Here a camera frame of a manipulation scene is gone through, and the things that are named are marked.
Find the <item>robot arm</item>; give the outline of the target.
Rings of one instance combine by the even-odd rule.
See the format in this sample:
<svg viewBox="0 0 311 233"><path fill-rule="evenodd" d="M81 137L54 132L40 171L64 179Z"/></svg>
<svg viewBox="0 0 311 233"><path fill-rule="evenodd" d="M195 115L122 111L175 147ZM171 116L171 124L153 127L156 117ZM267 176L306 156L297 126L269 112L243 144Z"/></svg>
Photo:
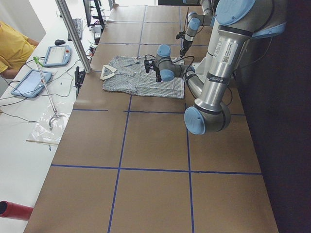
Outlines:
<svg viewBox="0 0 311 233"><path fill-rule="evenodd" d="M187 5L200 4L203 14L199 15L196 12L188 13L186 18L187 29L184 29L176 35L176 39L183 39L182 48L179 52L180 57L184 57L191 47L200 26L213 26L215 21L215 15L210 0L184 0L183 3Z"/></svg>
<svg viewBox="0 0 311 233"><path fill-rule="evenodd" d="M197 69L177 65L171 60L171 49L160 45L153 61L145 61L146 70L154 70L158 82L174 78L184 80L195 100L184 113L184 122L192 134L205 134L225 129L231 120L223 96L231 76L239 64L242 51L250 39L279 35L286 26L287 1L285 0L221 0L216 8L201 0L202 14L188 14L188 27L177 38L183 39L180 55L191 47L201 26L211 26L212 34L206 57Z"/></svg>

